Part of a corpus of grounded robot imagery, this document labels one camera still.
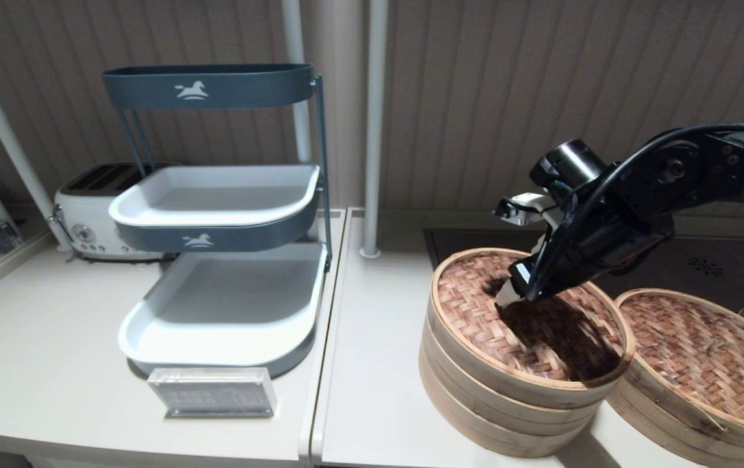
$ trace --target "woven bamboo lid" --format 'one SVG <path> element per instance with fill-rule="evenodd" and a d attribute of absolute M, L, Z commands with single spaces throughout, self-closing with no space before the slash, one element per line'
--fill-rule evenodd
<path fill-rule="evenodd" d="M 675 417 L 686 419 L 682 399 L 722 430 L 744 427 L 743 317 L 676 291 L 628 291 L 617 302 L 637 340 L 629 382 Z"/>
<path fill-rule="evenodd" d="M 527 255 L 485 248 L 447 258 L 431 290 L 444 328 L 485 363 L 527 382 L 585 390 L 616 380 L 630 364 L 633 338 L 616 305 L 591 283 L 535 304 L 497 307 L 508 267 Z"/>

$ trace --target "horse logo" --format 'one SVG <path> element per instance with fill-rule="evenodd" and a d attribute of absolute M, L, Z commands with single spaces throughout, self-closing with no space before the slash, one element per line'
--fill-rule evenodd
<path fill-rule="evenodd" d="M 196 238 L 192 238 L 190 236 L 184 236 L 182 237 L 182 239 L 187 241 L 184 244 L 186 248 L 206 249 L 206 248 L 210 248 L 211 246 L 215 245 L 213 242 L 211 242 L 211 237 L 208 236 L 208 234 L 202 234 Z"/>
<path fill-rule="evenodd" d="M 178 96 L 176 96 L 176 98 L 184 98 L 185 101 L 191 99 L 200 99 L 203 101 L 205 100 L 205 98 L 209 98 L 209 95 L 203 91 L 204 88 L 205 83 L 199 81 L 194 82 L 193 86 L 190 86 L 190 88 L 176 85 L 176 89 L 181 89 L 181 92 L 178 93 Z"/>

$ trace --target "rack top bar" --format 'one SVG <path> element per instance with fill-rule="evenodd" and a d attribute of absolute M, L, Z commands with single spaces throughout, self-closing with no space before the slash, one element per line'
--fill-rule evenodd
<path fill-rule="evenodd" d="M 310 63 L 128 66 L 103 72 L 117 109 L 255 109 L 312 96 Z"/>

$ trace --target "white countertop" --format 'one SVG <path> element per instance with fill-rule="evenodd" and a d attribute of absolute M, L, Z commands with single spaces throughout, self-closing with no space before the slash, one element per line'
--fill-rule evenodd
<path fill-rule="evenodd" d="M 589 430 L 556 456 L 496 454 L 456 432 L 429 402 L 418 375 L 418 349 L 432 266 L 422 228 L 455 219 L 380 220 L 375 260 L 360 257 L 362 211 L 349 215 L 334 293 L 332 326 L 319 393 L 312 459 L 324 465 L 485 468 L 694 468 L 649 441 L 608 403 Z"/>
<path fill-rule="evenodd" d="M 48 232 L 48 225 L 42 220 L 42 215 L 36 209 L 36 205 L 17 203 L 7 205 L 7 210 L 11 217 L 18 220 L 20 232 L 26 242 L 33 241 Z M 6 257 L 5 254 L 0 254 L 0 260 L 4 257 Z"/>
<path fill-rule="evenodd" d="M 338 214 L 336 253 L 345 211 Z M 43 250 L 0 281 L 0 450 L 156 468 L 307 464 L 338 266 L 335 258 L 325 278 L 312 352 L 274 381 L 273 418 L 168 419 L 117 344 L 120 323 L 160 266 Z"/>

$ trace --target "small appliance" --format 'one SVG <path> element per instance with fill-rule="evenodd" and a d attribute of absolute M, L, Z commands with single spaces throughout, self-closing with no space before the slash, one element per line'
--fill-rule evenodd
<path fill-rule="evenodd" d="M 152 172 L 149 166 L 145 169 L 147 174 Z M 60 187 L 54 196 L 54 216 L 72 240 L 75 251 L 94 260 L 148 261 L 166 255 L 127 245 L 109 216 L 109 204 L 141 178 L 135 163 L 110 162 L 89 169 Z"/>

